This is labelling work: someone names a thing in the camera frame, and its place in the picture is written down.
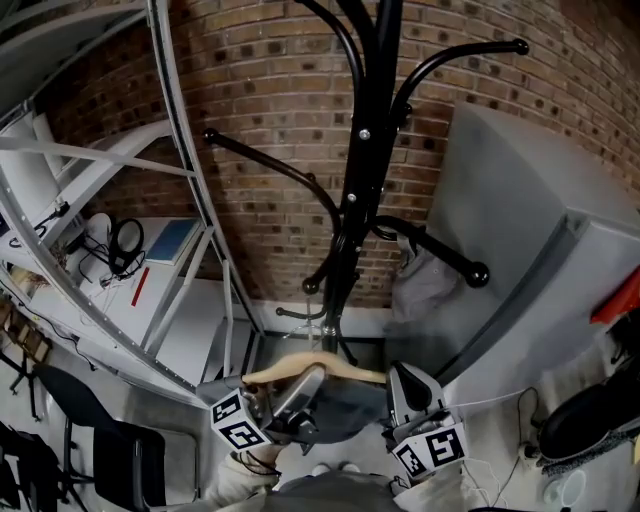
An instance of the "metal rod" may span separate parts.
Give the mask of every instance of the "metal rod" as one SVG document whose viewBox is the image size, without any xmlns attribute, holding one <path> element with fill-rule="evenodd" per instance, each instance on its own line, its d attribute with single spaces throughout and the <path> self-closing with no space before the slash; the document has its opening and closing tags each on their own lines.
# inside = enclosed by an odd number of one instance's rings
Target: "metal rod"
<svg viewBox="0 0 640 512">
<path fill-rule="evenodd" d="M 402 24 L 402 0 L 381 0 L 376 18 L 376 32 L 380 45 L 380 85 L 381 97 L 388 103 L 380 105 L 380 110 L 388 112 L 391 107 L 393 90 L 396 85 L 396 66 Z"/>
<path fill-rule="evenodd" d="M 360 88 L 362 87 L 362 80 L 364 79 L 364 69 L 362 68 L 362 61 L 360 60 L 360 55 L 358 54 L 358 48 L 356 47 L 355 42 L 351 38 L 351 35 L 349 34 L 345 26 L 340 23 L 338 18 L 336 18 L 320 4 L 318 4 L 314 0 L 296 0 L 296 2 L 304 5 L 307 9 L 317 15 L 322 21 L 329 25 L 329 27 L 331 27 L 331 30 L 333 30 L 336 36 L 338 36 L 338 40 L 344 48 L 344 53 L 347 57 L 349 68 L 351 69 L 355 108 L 355 104 L 360 98 Z"/>
<path fill-rule="evenodd" d="M 209 246 L 209 239 L 212 233 L 213 228 L 211 226 L 203 231 L 202 236 L 200 237 L 200 241 L 198 242 L 198 247 L 196 247 L 196 250 L 193 253 L 193 258 L 191 259 L 191 263 L 189 264 L 189 268 L 187 269 L 187 274 L 185 275 L 184 281 L 182 282 L 182 286 L 171 301 L 171 304 L 169 304 L 169 308 L 162 317 L 160 325 L 158 325 L 153 335 L 151 336 L 151 341 L 149 343 L 147 353 L 152 357 L 156 357 L 158 355 L 158 352 L 162 347 L 162 343 L 164 342 L 164 338 L 166 337 L 167 332 L 169 331 L 169 327 L 171 326 L 171 322 L 173 322 L 173 319 L 178 312 L 178 308 L 182 304 L 182 301 L 187 295 L 191 284 L 196 278 L 196 273 L 200 268 L 200 263 L 202 262 L 204 253 Z"/>
<path fill-rule="evenodd" d="M 381 215 L 375 218 L 375 225 L 391 228 L 421 245 L 437 258 L 460 273 L 472 288 L 481 288 L 489 282 L 489 269 L 484 263 L 470 261 L 439 240 L 425 233 L 406 220 Z"/>
<path fill-rule="evenodd" d="M 338 5 L 358 33 L 364 53 L 365 72 L 371 75 L 378 58 L 378 38 L 373 22 L 361 0 L 338 0 Z"/>
<path fill-rule="evenodd" d="M 463 44 L 460 46 L 453 46 L 442 50 L 435 55 L 432 55 L 422 64 L 420 64 L 404 81 L 398 94 L 396 94 L 393 100 L 393 106 L 391 107 L 390 115 L 390 130 L 393 130 L 395 137 L 395 130 L 400 126 L 399 122 L 403 117 L 402 110 L 405 104 L 409 101 L 409 97 L 418 84 L 426 77 L 431 71 L 438 66 L 444 64 L 453 59 L 459 57 L 466 57 L 469 55 L 479 55 L 483 53 L 517 53 L 519 55 L 526 55 L 529 53 L 529 45 L 522 39 L 514 39 L 513 41 L 492 41 L 489 43 L 473 43 Z"/>
<path fill-rule="evenodd" d="M 81 158 L 84 160 L 100 160 L 119 165 L 128 165 L 130 167 L 139 167 L 140 169 L 147 169 L 150 171 L 175 174 L 177 176 L 193 176 L 192 171 L 186 171 L 179 167 L 160 164 L 150 160 L 143 160 L 142 158 L 130 158 L 110 151 L 81 148 L 77 146 L 69 146 L 67 144 L 57 144 L 55 142 L 41 142 L 38 140 L 24 139 L 20 137 L 0 137 L 0 149 L 20 151 L 23 153 L 49 153 L 52 155 Z"/>
<path fill-rule="evenodd" d="M 222 262 L 222 276 L 224 285 L 224 307 L 227 311 L 227 332 L 224 337 L 224 359 L 222 363 L 222 376 L 231 375 L 231 343 L 233 341 L 233 303 L 231 301 L 231 274 L 229 262 Z"/>
<path fill-rule="evenodd" d="M 272 156 L 263 153 L 262 151 L 258 151 L 257 149 L 253 149 L 249 146 L 242 144 L 236 140 L 230 139 L 222 135 L 220 132 L 214 130 L 213 128 L 207 128 L 203 134 L 204 141 L 207 144 L 213 145 L 217 144 L 229 151 L 233 151 L 239 155 L 242 155 L 246 158 L 249 158 L 255 162 L 258 162 L 270 169 L 279 172 L 280 174 L 284 174 L 288 178 L 291 178 L 304 187 L 308 188 L 313 195 L 316 196 L 320 204 L 325 207 L 329 217 L 331 218 L 331 224 L 333 226 L 333 232 L 338 233 L 340 231 L 340 214 L 338 213 L 338 208 L 333 203 L 333 200 L 325 192 L 325 190 L 318 185 L 315 179 L 311 178 L 309 175 L 302 174 L 300 171 L 294 169 L 288 164 L 281 162 L 273 158 Z"/>
<path fill-rule="evenodd" d="M 153 49 L 158 67 L 158 75 L 162 85 L 163 96 L 167 106 L 167 112 L 173 128 L 176 147 L 187 169 L 193 169 L 197 183 L 197 194 L 201 203 L 203 221 L 207 226 L 213 226 L 211 244 L 220 261 L 228 260 L 231 271 L 231 285 L 244 310 L 249 317 L 253 328 L 264 336 L 264 327 L 260 317 L 256 314 L 249 294 L 242 284 L 238 269 L 231 257 L 231 251 L 224 238 L 222 226 L 216 215 L 213 201 L 209 194 L 207 182 L 202 172 L 202 166 L 198 159 L 198 152 L 193 141 L 189 118 L 184 104 L 184 98 L 180 89 L 178 69 L 173 53 L 173 41 L 169 24 L 167 0 L 147 0 L 149 12 L 149 26 L 153 40 Z"/>
</svg>

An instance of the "black metal coat rack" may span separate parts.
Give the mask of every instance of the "black metal coat rack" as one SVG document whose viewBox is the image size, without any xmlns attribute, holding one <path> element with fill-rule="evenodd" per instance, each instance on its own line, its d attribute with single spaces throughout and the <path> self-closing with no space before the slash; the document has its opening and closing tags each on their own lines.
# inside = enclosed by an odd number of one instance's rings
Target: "black metal coat rack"
<svg viewBox="0 0 640 512">
<path fill-rule="evenodd" d="M 471 287 L 484 286 L 489 280 L 489 269 L 484 263 L 469 261 L 405 220 L 377 215 L 396 134 L 411 114 L 411 105 L 408 103 L 411 93 L 431 71 L 452 59 L 485 53 L 515 52 L 526 55 L 529 46 L 522 39 L 515 39 L 447 48 L 420 64 L 404 81 L 394 98 L 402 0 L 380 0 L 375 24 L 361 0 L 337 0 L 360 39 L 364 65 L 351 35 L 338 18 L 314 0 L 296 1 L 331 27 L 344 48 L 351 68 L 353 120 L 340 207 L 334 204 L 311 173 L 303 174 L 212 128 L 205 130 L 204 140 L 288 176 L 313 192 L 325 207 L 333 228 L 331 248 L 318 270 L 302 282 L 304 292 L 312 295 L 318 292 L 320 283 L 325 280 L 322 309 L 312 315 L 282 308 L 278 308 L 276 312 L 301 320 L 313 320 L 326 315 L 323 324 L 323 349 L 337 352 L 340 345 L 349 362 L 356 364 L 342 340 L 340 318 L 353 285 L 360 277 L 356 266 L 364 238 L 369 231 L 384 240 L 395 240 L 396 233 L 408 237 L 454 268 Z"/>
</svg>

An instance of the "white shelf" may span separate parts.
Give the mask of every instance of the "white shelf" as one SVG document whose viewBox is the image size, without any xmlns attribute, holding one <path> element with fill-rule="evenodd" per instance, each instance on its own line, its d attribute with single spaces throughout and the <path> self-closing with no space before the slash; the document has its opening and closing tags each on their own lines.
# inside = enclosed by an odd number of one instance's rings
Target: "white shelf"
<svg viewBox="0 0 640 512">
<path fill-rule="evenodd" d="M 143 249 L 148 249 L 153 245 L 155 239 L 172 219 L 170 217 L 138 219 L 144 229 Z M 82 268 L 84 273 L 94 281 L 94 284 L 83 280 L 80 284 L 80 290 L 88 300 L 104 312 L 105 316 L 122 329 L 123 333 L 136 343 L 142 344 L 149 334 L 149 327 L 154 319 L 162 315 L 162 309 L 171 294 L 178 274 L 202 231 L 202 224 L 199 223 L 197 230 L 191 236 L 175 265 L 145 261 L 131 279 L 121 283 L 114 281 L 112 287 L 107 290 L 101 290 L 97 284 L 99 278 L 108 273 L 107 265 L 96 258 L 89 257 L 83 263 Z M 140 290 L 136 305 L 132 306 L 133 297 L 145 268 L 149 269 L 147 278 Z M 84 318 L 70 302 L 50 286 L 40 287 L 36 290 L 29 307 L 82 338 L 88 338 L 107 347 L 114 345 L 108 336 L 96 328 L 89 319 Z"/>
<path fill-rule="evenodd" d="M 144 8 L 142 1 L 91 8 L 39 25 L 0 45 L 0 114 L 26 100 L 60 69 L 61 62 L 66 67 L 74 56 L 84 54 L 78 51 L 82 43 L 101 39 L 113 23 L 139 15 Z"/>
<path fill-rule="evenodd" d="M 158 361 L 194 386 L 200 384 L 225 314 L 223 283 L 195 279 L 164 338 Z"/>
<path fill-rule="evenodd" d="M 117 153 L 123 156 L 134 157 L 155 140 L 171 134 L 169 121 L 158 121 L 140 128 L 135 128 L 126 133 L 109 137 L 104 142 L 96 144 L 96 148 Z M 52 219 L 46 224 L 47 232 L 42 241 L 47 247 L 55 242 L 64 229 L 71 223 L 87 202 L 122 169 L 123 165 L 114 164 L 104 160 L 94 161 L 87 165 L 69 184 L 60 192 L 58 199 L 69 203 L 69 211 L 58 219 Z M 34 219 L 36 226 L 55 211 L 55 201 L 52 202 L 39 216 Z M 0 259 L 9 261 L 20 267 L 38 272 L 38 267 L 23 247 L 13 248 L 9 242 L 15 235 L 12 231 L 5 233 L 0 238 Z"/>
</svg>

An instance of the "brick wall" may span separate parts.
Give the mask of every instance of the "brick wall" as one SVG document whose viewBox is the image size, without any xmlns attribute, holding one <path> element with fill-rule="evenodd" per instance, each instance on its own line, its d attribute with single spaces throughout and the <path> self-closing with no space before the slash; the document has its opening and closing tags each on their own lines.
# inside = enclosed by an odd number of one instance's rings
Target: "brick wall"
<svg viewBox="0 0 640 512">
<path fill-rule="evenodd" d="M 329 8 L 337 13 L 334 2 Z M 374 5 L 368 4 L 373 12 Z M 640 204 L 636 12 L 595 0 L 405 2 L 398 78 L 451 45 L 529 41 L 528 57 L 471 57 L 418 88 L 410 124 L 396 139 L 381 213 L 426 218 L 455 101 L 503 110 L 573 138 Z M 296 300 L 322 261 L 328 218 L 305 189 L 225 150 L 200 133 L 214 126 L 281 158 L 339 199 L 352 105 L 336 38 L 292 1 L 174 0 L 172 33 L 191 126 L 210 191 L 252 296 Z M 146 27 L 96 49 L 41 98 L 55 136 L 86 144 L 165 117 Z M 147 153 L 176 161 L 166 141 Z M 184 180 L 120 173 L 90 205 L 120 215 L 184 215 Z M 365 244 L 351 304 L 387 306 L 398 261 L 393 243 Z"/>
</svg>

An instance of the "cord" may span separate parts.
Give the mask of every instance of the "cord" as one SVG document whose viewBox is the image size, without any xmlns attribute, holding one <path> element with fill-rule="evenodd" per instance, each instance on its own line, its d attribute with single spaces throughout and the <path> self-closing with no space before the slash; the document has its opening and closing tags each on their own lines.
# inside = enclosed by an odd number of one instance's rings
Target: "cord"
<svg viewBox="0 0 640 512">
<path fill-rule="evenodd" d="M 4 287 L 4 289 L 9 292 L 11 295 L 13 295 L 16 300 L 18 301 L 18 307 L 22 307 L 24 309 L 26 309 L 29 313 L 31 313 L 33 316 L 37 316 L 38 318 L 41 318 L 42 320 L 44 320 L 45 322 L 47 322 L 50 326 L 51 326 L 51 330 L 53 330 L 54 334 L 58 337 L 58 338 L 62 338 L 63 340 L 67 340 L 70 341 L 71 343 L 73 343 L 73 347 L 75 348 L 76 353 L 82 357 L 87 364 L 89 365 L 89 368 L 91 369 L 92 372 L 96 371 L 96 367 L 93 365 L 93 363 L 91 361 L 89 361 L 89 358 L 87 356 L 85 356 L 84 354 L 81 354 L 80 351 L 78 350 L 78 340 L 76 340 L 75 338 L 71 338 L 69 336 L 65 336 L 63 334 L 60 334 L 58 332 L 58 329 L 56 329 L 56 326 L 53 325 L 53 323 L 51 322 L 51 320 L 49 320 L 48 318 L 45 318 L 41 315 L 38 315 L 37 313 L 34 313 L 33 310 L 29 309 L 29 307 L 22 302 L 22 299 L 20 299 L 20 297 L 18 297 L 15 293 L 13 293 L 13 290 L 11 290 L 11 288 L 9 288 L 7 286 L 7 284 L 0 279 L 0 284 L 2 284 L 2 286 Z"/>
<path fill-rule="evenodd" d="M 249 457 L 251 457 L 254 461 L 256 461 L 258 464 L 260 464 L 263 468 L 268 469 L 269 471 L 272 471 L 278 477 L 282 476 L 282 473 L 280 471 L 278 471 L 274 466 L 271 466 L 271 465 L 267 464 L 266 462 L 262 462 L 260 459 L 255 457 L 253 455 L 253 453 L 251 453 L 251 452 L 246 452 L 246 453 L 247 453 L 247 455 Z"/>
<path fill-rule="evenodd" d="M 49 215 L 46 219 L 41 220 L 36 226 L 34 226 L 34 231 L 38 234 L 38 238 L 42 238 L 47 233 L 47 223 L 52 221 L 55 218 L 64 216 L 70 209 L 69 203 L 66 201 L 62 203 L 58 208 L 56 208 L 51 215 Z M 18 240 L 17 237 L 9 240 L 9 247 L 14 249 L 18 249 L 22 247 L 22 244 Z"/>
<path fill-rule="evenodd" d="M 258 471 L 255 471 L 255 470 L 251 469 L 249 467 L 249 465 L 242 460 L 243 453 L 246 453 L 249 457 L 251 457 L 254 461 L 256 461 L 258 463 L 258 465 L 260 465 L 263 468 L 269 470 L 270 473 L 259 473 Z M 234 460 L 236 460 L 237 462 L 242 464 L 247 471 L 250 471 L 254 475 L 260 475 L 260 476 L 277 476 L 277 477 L 282 476 L 282 473 L 280 473 L 280 471 L 276 470 L 276 468 L 274 468 L 274 467 L 262 462 L 261 460 L 257 459 L 250 452 L 243 452 L 243 453 L 233 453 L 232 457 L 233 457 Z"/>
<path fill-rule="evenodd" d="M 490 507 L 491 505 L 489 504 L 489 493 L 486 491 L 486 489 L 481 488 L 480 484 L 476 481 L 475 478 L 473 478 L 473 475 L 471 474 L 471 471 L 469 471 L 469 468 L 467 467 L 467 463 L 465 461 L 462 461 L 462 467 L 464 467 L 465 471 L 467 472 L 467 475 L 469 475 L 469 478 L 471 478 L 473 485 L 475 485 L 475 488 L 471 490 L 478 491 L 480 493 L 480 496 L 482 496 L 482 499 L 486 503 L 487 507 Z"/>
<path fill-rule="evenodd" d="M 509 485 L 509 482 L 511 481 L 511 478 L 513 477 L 513 474 L 515 473 L 516 468 L 518 467 L 518 463 L 520 462 L 519 450 L 520 450 L 520 445 L 522 444 L 522 425 L 521 425 L 521 423 L 522 423 L 522 410 L 521 410 L 520 406 L 522 404 L 522 398 L 529 391 L 533 391 L 535 393 L 535 395 L 536 395 L 536 408 L 534 409 L 533 413 L 531 414 L 531 418 L 529 419 L 529 423 L 531 423 L 531 421 L 533 420 L 534 416 L 538 412 L 538 408 L 540 407 L 540 395 L 538 394 L 538 390 L 536 388 L 534 388 L 533 386 L 532 387 L 528 387 L 522 393 L 520 393 L 520 396 L 518 397 L 518 446 L 516 446 L 516 453 L 518 453 L 518 455 L 516 455 L 516 461 L 513 463 L 513 468 L 511 468 L 511 473 L 509 473 L 509 476 L 507 477 L 506 482 L 502 486 L 502 489 L 498 493 L 498 496 L 496 496 L 496 500 L 493 502 L 492 507 L 495 507 L 496 503 L 498 503 L 498 500 L 500 499 L 500 496 L 502 495 L 503 491 L 507 488 L 507 485 Z"/>
<path fill-rule="evenodd" d="M 528 391 L 529 389 L 533 389 L 533 388 L 521 389 L 520 391 L 514 391 L 513 393 L 508 393 L 506 395 L 497 396 L 495 398 L 488 398 L 487 400 L 480 400 L 479 402 L 468 402 L 466 404 L 447 405 L 447 409 L 451 409 L 452 407 L 467 407 L 469 405 L 479 405 L 479 404 L 488 404 L 489 402 L 497 402 L 498 400 L 502 400 L 504 398 L 510 398 L 512 396 L 520 395 L 520 394 L 524 393 L 525 391 Z"/>
<path fill-rule="evenodd" d="M 475 478 L 473 478 L 473 475 L 471 474 L 471 471 L 469 470 L 469 468 L 467 467 L 466 461 L 471 460 L 474 462 L 480 462 L 481 464 L 486 464 L 487 466 L 489 466 L 489 471 L 491 472 L 491 476 L 493 478 L 493 481 L 496 483 L 497 486 L 497 490 L 496 490 L 496 497 L 498 499 L 502 499 L 502 501 L 504 501 L 504 504 L 507 508 L 509 508 L 509 502 L 504 498 L 504 497 L 500 497 L 501 494 L 501 490 L 500 490 L 500 480 L 498 480 L 498 477 L 496 476 L 496 474 L 493 472 L 493 467 L 491 467 L 491 464 L 489 462 L 487 462 L 486 460 L 482 460 L 482 459 L 474 459 L 472 457 L 467 457 L 465 459 L 465 461 L 462 463 L 464 466 L 464 469 L 467 470 L 467 474 L 469 475 L 469 478 L 471 478 L 471 480 L 473 481 L 473 483 L 475 484 L 476 488 L 475 489 L 471 489 L 472 491 L 478 491 L 480 493 L 480 495 L 483 497 L 484 502 L 487 504 L 487 507 L 490 507 L 491 505 L 489 504 L 489 492 L 480 487 L 480 485 L 478 485 L 478 482 L 476 481 Z"/>
</svg>

